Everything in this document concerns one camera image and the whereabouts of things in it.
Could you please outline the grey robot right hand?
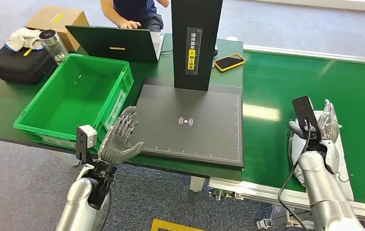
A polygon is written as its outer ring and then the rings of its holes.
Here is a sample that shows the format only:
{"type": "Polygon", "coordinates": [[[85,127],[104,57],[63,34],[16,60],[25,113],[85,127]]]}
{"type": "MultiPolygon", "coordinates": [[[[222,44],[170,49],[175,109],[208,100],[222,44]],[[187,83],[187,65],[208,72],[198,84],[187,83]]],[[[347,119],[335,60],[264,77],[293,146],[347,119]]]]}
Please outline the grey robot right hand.
{"type": "Polygon", "coordinates": [[[306,151],[317,152],[324,160],[326,170],[336,174],[340,166],[340,154],[335,146],[340,125],[333,104],[324,100],[324,109],[315,111],[308,96],[292,100],[296,118],[289,122],[292,134],[289,138],[289,156],[295,166],[299,156],[306,151]]]}

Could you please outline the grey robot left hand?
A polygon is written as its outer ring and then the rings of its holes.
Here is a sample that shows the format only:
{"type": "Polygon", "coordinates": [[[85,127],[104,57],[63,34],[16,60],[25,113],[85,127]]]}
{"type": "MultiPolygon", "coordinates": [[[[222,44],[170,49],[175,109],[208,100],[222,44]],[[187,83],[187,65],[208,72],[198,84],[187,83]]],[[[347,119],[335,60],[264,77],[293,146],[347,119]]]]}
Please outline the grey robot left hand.
{"type": "Polygon", "coordinates": [[[110,126],[98,151],[100,160],[118,166],[141,153],[144,142],[130,146],[129,140],[138,126],[136,106],[127,107],[110,126]]]}

